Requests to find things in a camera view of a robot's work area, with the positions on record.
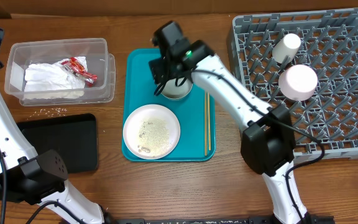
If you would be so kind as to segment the grey small saucer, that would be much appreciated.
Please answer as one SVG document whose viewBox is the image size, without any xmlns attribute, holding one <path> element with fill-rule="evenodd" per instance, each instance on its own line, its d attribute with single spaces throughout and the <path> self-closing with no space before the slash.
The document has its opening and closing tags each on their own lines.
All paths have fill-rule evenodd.
<svg viewBox="0 0 358 224">
<path fill-rule="evenodd" d="M 191 91 L 193 84 L 191 81 L 186 79 L 186 81 L 180 85 L 183 80 L 184 78 L 180 78 L 177 82 L 178 85 L 175 84 L 175 79 L 169 80 L 163 88 L 161 94 L 169 100 L 180 100 L 184 98 Z"/>
</svg>

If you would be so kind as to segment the white napkin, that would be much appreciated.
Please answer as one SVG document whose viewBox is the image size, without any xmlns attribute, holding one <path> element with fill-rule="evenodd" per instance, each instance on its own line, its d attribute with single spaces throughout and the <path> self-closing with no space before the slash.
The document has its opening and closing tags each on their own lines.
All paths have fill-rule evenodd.
<svg viewBox="0 0 358 224">
<path fill-rule="evenodd" d="M 87 66 L 87 62 L 86 62 L 86 57 L 83 57 L 83 56 L 79 56 L 79 57 L 74 57 L 76 58 L 77 60 L 80 61 L 80 63 L 85 67 L 85 69 L 88 71 L 88 66 Z M 80 80 L 79 78 L 75 77 L 74 75 L 66 72 L 63 68 L 62 68 L 62 65 L 61 63 L 64 61 L 64 60 L 68 60 L 69 58 L 65 58 L 61 61 L 58 61 L 56 62 L 55 64 L 58 65 L 62 70 L 63 72 L 65 73 L 65 75 L 67 76 L 66 77 L 66 80 L 67 80 L 67 83 L 68 83 L 68 89 L 81 89 L 81 88 L 84 88 L 86 86 L 86 82 L 84 82 L 83 80 Z"/>
<path fill-rule="evenodd" d="M 25 70 L 24 99 L 75 99 L 85 93 L 81 89 L 68 89 L 66 75 L 56 64 L 30 64 Z"/>
</svg>

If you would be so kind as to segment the red snack wrapper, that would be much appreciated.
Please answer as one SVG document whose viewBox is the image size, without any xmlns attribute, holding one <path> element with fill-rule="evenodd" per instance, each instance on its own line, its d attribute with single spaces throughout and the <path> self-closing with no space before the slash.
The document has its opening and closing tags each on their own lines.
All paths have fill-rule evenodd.
<svg viewBox="0 0 358 224">
<path fill-rule="evenodd" d="M 74 75 L 75 77 L 79 78 L 80 80 L 83 80 L 88 85 L 93 85 L 95 81 L 98 79 L 97 75 L 94 75 L 92 73 L 89 73 L 85 67 L 80 63 L 79 60 L 77 60 L 74 57 L 69 58 L 68 60 L 64 60 L 62 63 L 62 68 Z"/>
</svg>

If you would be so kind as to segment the pale green cup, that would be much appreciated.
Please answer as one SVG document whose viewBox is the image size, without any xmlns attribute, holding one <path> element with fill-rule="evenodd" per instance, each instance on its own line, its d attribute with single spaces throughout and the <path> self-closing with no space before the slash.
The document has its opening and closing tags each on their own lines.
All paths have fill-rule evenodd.
<svg viewBox="0 0 358 224">
<path fill-rule="evenodd" d="M 286 56 L 292 60 L 301 45 L 301 39 L 296 34 L 285 35 L 272 50 L 272 57 L 277 63 L 283 63 Z"/>
</svg>

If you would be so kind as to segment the pink plastic bowl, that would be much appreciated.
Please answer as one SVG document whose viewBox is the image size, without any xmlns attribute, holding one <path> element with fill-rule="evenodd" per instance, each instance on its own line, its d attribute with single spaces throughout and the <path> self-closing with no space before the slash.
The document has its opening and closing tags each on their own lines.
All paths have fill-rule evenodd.
<svg viewBox="0 0 358 224">
<path fill-rule="evenodd" d="M 316 72 L 306 65 L 294 65 L 280 74 L 278 86 L 288 99 L 305 101 L 312 97 L 318 84 Z"/>
</svg>

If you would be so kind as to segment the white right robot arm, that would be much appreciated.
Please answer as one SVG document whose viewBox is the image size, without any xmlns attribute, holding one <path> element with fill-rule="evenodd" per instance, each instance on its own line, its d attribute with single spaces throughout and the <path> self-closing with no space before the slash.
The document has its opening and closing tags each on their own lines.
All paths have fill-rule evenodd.
<svg viewBox="0 0 358 224">
<path fill-rule="evenodd" d="M 273 222 L 315 223 L 301 201 L 293 171 L 320 161 L 323 155 L 300 164 L 293 162 L 298 129 L 291 123 L 289 110 L 253 95 L 208 45 L 202 40 L 191 43 L 175 21 L 157 29 L 152 43 L 161 54 L 149 63 L 157 86 L 154 94 L 168 89 L 169 81 L 177 87 L 190 81 L 209 93 L 239 126 L 241 155 L 268 187 Z"/>
</svg>

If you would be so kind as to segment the clear plastic waste bin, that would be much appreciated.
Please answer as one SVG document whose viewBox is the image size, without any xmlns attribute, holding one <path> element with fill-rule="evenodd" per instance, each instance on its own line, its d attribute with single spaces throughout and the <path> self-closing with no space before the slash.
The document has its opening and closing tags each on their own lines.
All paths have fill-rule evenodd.
<svg viewBox="0 0 358 224">
<path fill-rule="evenodd" d="M 83 88 L 75 98 L 24 99 L 25 70 L 30 64 L 55 64 L 65 58 L 86 57 L 88 72 L 98 76 L 93 85 Z M 23 106 L 74 105 L 107 103 L 114 98 L 116 65 L 103 38 L 46 40 L 14 44 L 6 65 L 5 92 L 15 96 Z"/>
</svg>

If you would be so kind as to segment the grey dishwasher rack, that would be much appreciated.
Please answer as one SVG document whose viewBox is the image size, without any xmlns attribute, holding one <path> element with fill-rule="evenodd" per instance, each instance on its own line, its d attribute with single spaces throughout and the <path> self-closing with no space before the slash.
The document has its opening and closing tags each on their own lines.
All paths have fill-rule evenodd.
<svg viewBox="0 0 358 224">
<path fill-rule="evenodd" d="M 287 34 L 301 45 L 277 63 L 272 50 Z M 286 106 L 294 127 L 320 139 L 326 158 L 358 159 L 358 8 L 236 16 L 227 38 L 231 72 L 260 99 Z M 317 74 L 313 96 L 286 98 L 280 74 L 294 65 Z"/>
</svg>

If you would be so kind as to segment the wooden chopstick left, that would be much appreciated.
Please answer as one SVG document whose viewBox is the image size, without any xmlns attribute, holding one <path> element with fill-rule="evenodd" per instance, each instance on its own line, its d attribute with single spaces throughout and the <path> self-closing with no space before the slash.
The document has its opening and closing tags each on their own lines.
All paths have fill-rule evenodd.
<svg viewBox="0 0 358 224">
<path fill-rule="evenodd" d="M 208 155 L 208 94 L 204 93 L 204 155 Z"/>
</svg>

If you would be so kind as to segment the wooden chopstick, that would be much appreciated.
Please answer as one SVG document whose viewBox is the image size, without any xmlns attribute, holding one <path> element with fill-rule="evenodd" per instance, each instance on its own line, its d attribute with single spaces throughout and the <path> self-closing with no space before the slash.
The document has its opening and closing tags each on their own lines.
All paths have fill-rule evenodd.
<svg viewBox="0 0 358 224">
<path fill-rule="evenodd" d="M 208 155 L 208 94 L 204 93 L 204 155 Z"/>
<path fill-rule="evenodd" d="M 208 128 L 208 151 L 211 150 L 211 115 L 210 115 L 210 96 L 209 93 L 206 95 L 206 103 L 207 103 L 207 128 Z"/>
</svg>

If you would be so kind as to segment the wooden chopstick right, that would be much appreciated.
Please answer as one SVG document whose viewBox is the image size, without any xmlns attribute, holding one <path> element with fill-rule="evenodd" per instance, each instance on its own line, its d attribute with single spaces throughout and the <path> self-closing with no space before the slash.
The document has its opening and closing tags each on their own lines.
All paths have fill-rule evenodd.
<svg viewBox="0 0 358 224">
<path fill-rule="evenodd" d="M 207 103 L 207 128 L 208 128 L 208 151 L 211 150 L 211 115 L 210 115 L 210 96 L 209 93 L 206 95 L 206 103 Z"/>
</svg>

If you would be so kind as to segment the large white dirty plate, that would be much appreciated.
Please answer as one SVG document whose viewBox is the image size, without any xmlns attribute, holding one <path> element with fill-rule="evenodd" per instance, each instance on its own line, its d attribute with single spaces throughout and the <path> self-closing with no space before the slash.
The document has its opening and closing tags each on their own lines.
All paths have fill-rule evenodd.
<svg viewBox="0 0 358 224">
<path fill-rule="evenodd" d="M 168 108 L 149 104 L 134 110 L 124 122 L 123 140 L 133 155 L 146 160 L 170 154 L 180 140 L 180 123 Z"/>
</svg>

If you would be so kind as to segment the scattered rice grains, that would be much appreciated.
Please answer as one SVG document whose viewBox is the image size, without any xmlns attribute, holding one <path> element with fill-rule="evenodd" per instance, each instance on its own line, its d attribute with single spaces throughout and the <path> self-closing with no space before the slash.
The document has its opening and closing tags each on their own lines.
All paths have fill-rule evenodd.
<svg viewBox="0 0 358 224">
<path fill-rule="evenodd" d="M 36 119 L 47 119 L 47 118 L 59 118 L 67 115 L 66 108 L 41 108 L 37 111 L 34 111 L 27 120 L 36 120 Z"/>
</svg>

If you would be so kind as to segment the black plastic tray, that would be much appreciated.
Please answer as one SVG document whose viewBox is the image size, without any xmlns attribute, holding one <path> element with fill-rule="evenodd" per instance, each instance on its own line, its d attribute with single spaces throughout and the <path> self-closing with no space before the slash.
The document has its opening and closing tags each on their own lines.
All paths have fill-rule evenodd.
<svg viewBox="0 0 358 224">
<path fill-rule="evenodd" d="M 70 174 L 98 169 L 98 132 L 93 114 L 23 121 L 17 126 L 38 154 L 57 151 Z"/>
</svg>

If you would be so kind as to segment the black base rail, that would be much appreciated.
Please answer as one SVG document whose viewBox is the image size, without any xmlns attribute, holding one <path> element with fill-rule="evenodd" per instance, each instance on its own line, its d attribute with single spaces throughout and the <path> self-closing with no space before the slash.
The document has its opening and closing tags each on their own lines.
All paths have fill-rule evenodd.
<svg viewBox="0 0 358 224">
<path fill-rule="evenodd" d="M 306 216 L 306 223 L 311 224 L 335 224 L 334 217 Z M 143 218 L 117 219 L 112 223 L 119 224 L 273 224 L 280 223 L 274 215 L 254 216 L 249 218 L 235 219 L 205 219 L 205 220 L 145 220 Z"/>
</svg>

